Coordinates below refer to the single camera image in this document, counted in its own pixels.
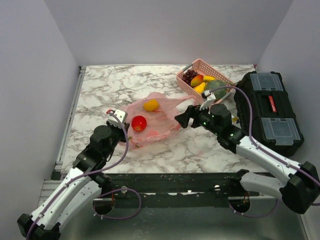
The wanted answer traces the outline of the pink plastic bag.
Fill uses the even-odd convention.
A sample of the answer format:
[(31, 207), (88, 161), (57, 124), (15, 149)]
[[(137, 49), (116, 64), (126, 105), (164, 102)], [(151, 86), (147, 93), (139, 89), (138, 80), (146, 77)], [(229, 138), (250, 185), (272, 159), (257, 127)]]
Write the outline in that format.
[[(180, 114), (177, 106), (190, 99), (196, 102), (193, 95), (168, 98), (163, 93), (152, 92), (143, 99), (121, 107), (120, 109), (127, 113), (126, 122), (130, 124), (127, 130), (129, 148), (140, 149), (174, 135), (181, 128), (175, 120), (175, 116)], [(158, 107), (154, 111), (147, 111), (144, 104), (151, 100), (157, 101)], [(142, 131), (134, 130), (133, 118), (137, 116), (146, 119), (146, 127)]]

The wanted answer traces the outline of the yellow orange fake mango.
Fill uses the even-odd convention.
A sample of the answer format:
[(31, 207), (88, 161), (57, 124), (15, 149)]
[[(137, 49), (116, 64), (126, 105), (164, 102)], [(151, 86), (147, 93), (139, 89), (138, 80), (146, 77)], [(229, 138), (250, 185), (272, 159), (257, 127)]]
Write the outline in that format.
[(148, 112), (152, 112), (157, 110), (159, 107), (159, 103), (156, 99), (151, 99), (143, 104), (144, 110)]

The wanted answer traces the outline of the yellow fake lemon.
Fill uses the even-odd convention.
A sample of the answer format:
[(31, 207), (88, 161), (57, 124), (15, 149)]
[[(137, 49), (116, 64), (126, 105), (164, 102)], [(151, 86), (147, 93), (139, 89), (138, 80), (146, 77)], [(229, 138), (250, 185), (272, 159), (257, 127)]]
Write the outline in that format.
[(205, 82), (202, 82), (201, 84), (195, 86), (193, 89), (194, 89), (198, 94), (201, 94), (202, 92), (205, 91), (205, 88), (206, 88), (206, 83), (205, 83)]

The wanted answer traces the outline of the red fake apple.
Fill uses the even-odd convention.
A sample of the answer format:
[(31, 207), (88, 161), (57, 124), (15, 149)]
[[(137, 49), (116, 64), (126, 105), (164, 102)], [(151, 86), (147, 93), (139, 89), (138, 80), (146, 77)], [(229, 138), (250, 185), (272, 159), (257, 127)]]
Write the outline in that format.
[(147, 127), (147, 119), (141, 115), (133, 117), (131, 127), (135, 132), (142, 132)]

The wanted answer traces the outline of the orange fake pepper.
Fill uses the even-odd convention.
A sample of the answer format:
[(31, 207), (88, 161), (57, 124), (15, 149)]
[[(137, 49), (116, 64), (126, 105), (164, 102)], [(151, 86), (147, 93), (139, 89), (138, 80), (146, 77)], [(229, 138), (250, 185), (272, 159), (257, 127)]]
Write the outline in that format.
[(191, 87), (197, 87), (204, 81), (204, 76), (201, 74), (196, 75), (190, 82)]

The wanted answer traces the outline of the dark red fake grapes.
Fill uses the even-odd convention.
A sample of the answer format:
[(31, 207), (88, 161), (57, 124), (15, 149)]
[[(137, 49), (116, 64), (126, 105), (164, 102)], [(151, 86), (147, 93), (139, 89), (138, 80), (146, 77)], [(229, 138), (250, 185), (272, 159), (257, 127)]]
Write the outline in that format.
[(194, 71), (193, 69), (192, 69), (192, 70), (188, 69), (188, 70), (183, 74), (182, 80), (183, 80), (186, 84), (190, 85), (192, 79), (193, 79), (194, 77), (196, 77), (197, 75), (198, 75), (198, 73), (197, 73), (196, 71)]

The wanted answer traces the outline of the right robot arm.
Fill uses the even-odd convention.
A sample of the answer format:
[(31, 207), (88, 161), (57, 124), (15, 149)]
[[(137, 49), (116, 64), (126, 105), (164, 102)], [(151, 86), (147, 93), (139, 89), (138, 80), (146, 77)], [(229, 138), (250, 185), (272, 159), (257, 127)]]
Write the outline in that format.
[(272, 176), (259, 175), (247, 170), (230, 183), (230, 191), (241, 196), (245, 192), (257, 192), (282, 202), (293, 212), (304, 214), (320, 195), (320, 180), (316, 167), (310, 163), (298, 163), (288, 159), (233, 125), (231, 113), (223, 104), (209, 109), (189, 105), (186, 111), (175, 116), (182, 128), (203, 127), (216, 135), (218, 143), (226, 150), (245, 157), (268, 171)]

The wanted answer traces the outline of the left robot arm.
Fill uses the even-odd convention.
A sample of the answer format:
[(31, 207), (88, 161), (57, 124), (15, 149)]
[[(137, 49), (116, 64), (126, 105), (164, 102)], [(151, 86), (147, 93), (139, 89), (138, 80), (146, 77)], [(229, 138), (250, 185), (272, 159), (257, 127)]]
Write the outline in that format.
[(28, 240), (58, 240), (69, 221), (97, 196), (110, 194), (111, 179), (100, 170), (119, 142), (128, 140), (129, 124), (107, 121), (96, 127), (89, 144), (54, 192), (31, 214), (22, 214), (17, 225)]

